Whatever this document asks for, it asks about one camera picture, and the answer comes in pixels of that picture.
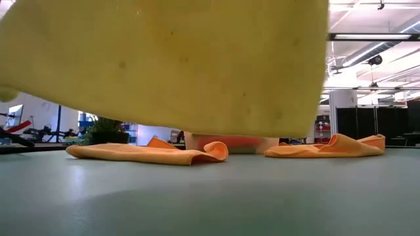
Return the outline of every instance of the computer monitor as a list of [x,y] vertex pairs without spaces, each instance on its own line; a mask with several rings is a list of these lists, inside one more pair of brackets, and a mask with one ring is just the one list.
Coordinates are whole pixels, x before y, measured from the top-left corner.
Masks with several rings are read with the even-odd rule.
[[9,108],[9,112],[7,113],[7,121],[6,121],[6,128],[11,128],[20,125],[20,122],[22,120],[22,112],[23,112],[24,106],[17,105]]
[[408,125],[412,132],[420,132],[420,101],[407,101]]

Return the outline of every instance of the potted plant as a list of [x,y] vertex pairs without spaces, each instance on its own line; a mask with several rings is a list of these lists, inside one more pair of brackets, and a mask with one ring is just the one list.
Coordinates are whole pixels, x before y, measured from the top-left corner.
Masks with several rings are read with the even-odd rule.
[[128,143],[130,135],[124,131],[121,124],[121,121],[98,117],[84,136],[85,144]]

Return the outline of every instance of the yellow fabric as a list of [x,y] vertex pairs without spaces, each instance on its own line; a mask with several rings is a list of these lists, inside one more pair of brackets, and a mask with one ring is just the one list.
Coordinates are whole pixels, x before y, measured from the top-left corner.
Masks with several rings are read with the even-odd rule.
[[198,134],[307,134],[325,73],[326,0],[19,0],[0,87]]
[[171,144],[152,138],[147,147],[129,144],[98,144],[92,146],[70,146],[66,151],[76,158],[103,159],[109,161],[138,161],[169,165],[191,165],[197,162],[217,163],[228,157],[228,149],[221,142],[204,147],[205,152],[179,150]]
[[280,144],[265,151],[266,157],[324,158],[324,157],[368,157],[385,152],[385,137],[375,135],[354,140],[342,134],[334,134],[327,145]]

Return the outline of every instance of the microfiber towel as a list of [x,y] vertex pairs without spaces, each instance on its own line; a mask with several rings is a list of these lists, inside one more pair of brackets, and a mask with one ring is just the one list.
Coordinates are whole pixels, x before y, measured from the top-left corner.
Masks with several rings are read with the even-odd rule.
[[266,157],[283,158],[329,158],[368,157],[385,152],[385,137],[374,135],[360,140],[342,134],[334,134],[328,144],[288,145],[280,144],[264,152]]
[[179,150],[176,147],[152,138],[146,147],[129,144],[98,144],[92,146],[70,146],[66,151],[81,159],[109,161],[138,161],[168,165],[191,165],[193,163],[219,163],[228,157],[228,149],[222,142],[212,142],[204,147],[205,152]]
[[0,21],[0,100],[20,91],[195,134],[304,136],[327,17],[326,0],[18,0]]

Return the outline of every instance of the orange cloth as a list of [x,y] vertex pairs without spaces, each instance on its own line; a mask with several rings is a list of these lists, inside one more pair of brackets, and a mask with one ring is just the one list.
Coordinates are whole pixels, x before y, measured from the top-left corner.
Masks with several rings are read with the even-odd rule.
[[288,145],[280,144],[264,152],[266,157],[283,158],[328,158],[367,157],[385,152],[385,137],[375,135],[354,140],[342,134],[334,134],[328,144]]
[[205,152],[179,150],[176,147],[152,138],[146,147],[129,144],[98,144],[70,146],[66,151],[76,158],[93,158],[109,161],[139,161],[169,165],[191,165],[196,162],[218,163],[228,157],[228,148],[222,142],[212,142],[204,147]]

